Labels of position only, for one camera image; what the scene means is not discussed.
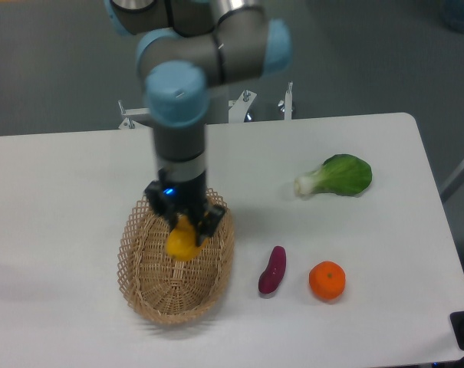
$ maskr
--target blue joint cap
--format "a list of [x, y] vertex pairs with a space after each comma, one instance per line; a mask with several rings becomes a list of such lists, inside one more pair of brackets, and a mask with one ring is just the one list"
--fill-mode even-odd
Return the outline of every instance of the blue joint cap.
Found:
[[209, 106], [204, 72], [188, 61], [167, 61], [145, 80], [146, 103], [152, 117], [170, 128], [190, 127]]
[[288, 26], [281, 19], [271, 20], [262, 75], [286, 69], [291, 63], [292, 49]]
[[112, 25], [118, 35], [120, 36], [131, 36], [132, 34], [125, 29], [125, 27], [121, 24], [119, 21], [119, 18], [116, 16], [116, 13], [114, 12], [114, 8], [112, 7], [111, 1], [110, 0], [104, 0], [104, 5], [106, 7], [107, 14], [109, 15], [109, 19], [112, 22]]
[[143, 52], [145, 52], [146, 48], [150, 46], [152, 42], [164, 37], [180, 38], [180, 36], [175, 31], [170, 29], [156, 29], [155, 31], [148, 32], [141, 38], [137, 45], [137, 69], [140, 68], [141, 55], [143, 55]]

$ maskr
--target yellow lemon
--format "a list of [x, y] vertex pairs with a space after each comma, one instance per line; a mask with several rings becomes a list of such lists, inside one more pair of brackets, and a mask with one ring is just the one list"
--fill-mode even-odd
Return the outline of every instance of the yellow lemon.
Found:
[[188, 218], [182, 216], [167, 238], [166, 252], [176, 261], [186, 262], [197, 257], [207, 242], [208, 239], [200, 247], [196, 247], [196, 231]]

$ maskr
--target orange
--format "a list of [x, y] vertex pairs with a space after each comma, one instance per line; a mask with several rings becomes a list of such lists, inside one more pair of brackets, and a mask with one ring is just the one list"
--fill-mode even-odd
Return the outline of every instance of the orange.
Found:
[[312, 268], [308, 275], [308, 283], [320, 299], [331, 301], [343, 293], [346, 274], [338, 264], [324, 261]]
[[176, 261], [187, 262], [197, 257], [207, 243], [208, 239], [201, 246], [196, 246], [196, 230], [187, 216], [182, 216], [167, 238], [166, 252]]

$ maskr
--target white table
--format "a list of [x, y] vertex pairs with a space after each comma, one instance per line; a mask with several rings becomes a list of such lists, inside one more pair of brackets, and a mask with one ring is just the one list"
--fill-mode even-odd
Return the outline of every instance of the white table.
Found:
[[[143, 130], [0, 137], [0, 368], [368, 367], [454, 360], [464, 276], [413, 118], [388, 114], [211, 126], [209, 184], [235, 215], [226, 295], [188, 327], [135, 314], [117, 285], [127, 216], [155, 175]], [[360, 198], [292, 195], [336, 153], [372, 166]], [[258, 296], [270, 251], [288, 265]], [[336, 304], [308, 272], [347, 274]]]

